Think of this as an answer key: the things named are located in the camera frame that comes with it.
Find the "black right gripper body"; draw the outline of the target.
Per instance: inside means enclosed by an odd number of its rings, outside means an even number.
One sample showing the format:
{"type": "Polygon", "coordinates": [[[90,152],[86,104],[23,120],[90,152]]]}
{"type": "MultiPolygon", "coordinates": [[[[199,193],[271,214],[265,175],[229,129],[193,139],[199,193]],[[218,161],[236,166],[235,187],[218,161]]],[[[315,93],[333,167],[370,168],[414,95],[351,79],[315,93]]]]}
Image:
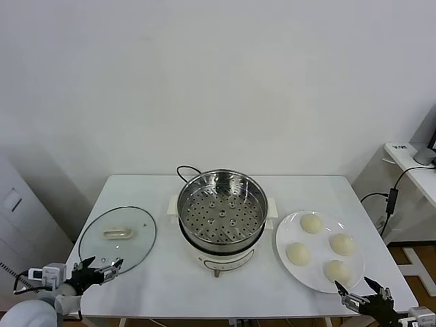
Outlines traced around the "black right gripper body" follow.
{"type": "Polygon", "coordinates": [[[381,327],[399,326],[399,314],[394,310],[391,296],[374,294],[363,298],[367,299],[367,302],[359,304],[359,314],[372,317],[381,327]]]}

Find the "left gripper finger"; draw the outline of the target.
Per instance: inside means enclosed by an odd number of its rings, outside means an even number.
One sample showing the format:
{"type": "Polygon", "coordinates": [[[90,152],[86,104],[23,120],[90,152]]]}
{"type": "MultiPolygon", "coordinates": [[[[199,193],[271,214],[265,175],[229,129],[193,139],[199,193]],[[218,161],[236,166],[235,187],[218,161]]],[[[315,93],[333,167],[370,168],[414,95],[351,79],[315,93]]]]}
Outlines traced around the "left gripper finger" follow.
{"type": "Polygon", "coordinates": [[[119,259],[111,264],[98,269],[98,273],[102,278],[101,283],[107,283],[119,275],[119,271],[123,265],[124,259],[119,259]]]}
{"type": "Polygon", "coordinates": [[[72,272],[73,273],[92,273],[95,271],[95,268],[91,267],[91,264],[94,262],[95,256],[84,259],[79,263],[74,263],[72,272]]]}

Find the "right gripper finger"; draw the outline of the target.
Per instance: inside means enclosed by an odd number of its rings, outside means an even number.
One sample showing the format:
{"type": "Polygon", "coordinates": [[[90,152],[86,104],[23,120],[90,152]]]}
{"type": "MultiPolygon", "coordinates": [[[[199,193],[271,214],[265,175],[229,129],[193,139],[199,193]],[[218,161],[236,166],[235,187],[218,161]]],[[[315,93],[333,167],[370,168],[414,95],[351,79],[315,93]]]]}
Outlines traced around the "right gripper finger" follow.
{"type": "Polygon", "coordinates": [[[334,284],[337,287],[339,296],[341,297],[341,304],[349,310],[359,311],[360,306],[365,304],[365,299],[363,297],[349,293],[337,280],[334,280],[334,284]]]}
{"type": "Polygon", "coordinates": [[[367,285],[378,295],[382,300],[392,300],[392,295],[388,287],[382,287],[377,281],[368,277],[364,277],[367,285]]]}

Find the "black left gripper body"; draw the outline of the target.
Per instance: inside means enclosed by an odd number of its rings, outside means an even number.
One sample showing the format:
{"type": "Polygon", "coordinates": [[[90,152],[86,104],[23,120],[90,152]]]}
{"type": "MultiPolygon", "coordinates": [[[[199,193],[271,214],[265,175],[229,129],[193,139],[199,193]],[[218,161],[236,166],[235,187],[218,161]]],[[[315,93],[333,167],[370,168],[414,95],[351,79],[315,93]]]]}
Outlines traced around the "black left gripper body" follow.
{"type": "Polygon", "coordinates": [[[99,272],[96,268],[82,267],[73,269],[69,284],[74,288],[77,294],[83,294],[92,285],[99,285],[104,282],[104,273],[99,272]]]}

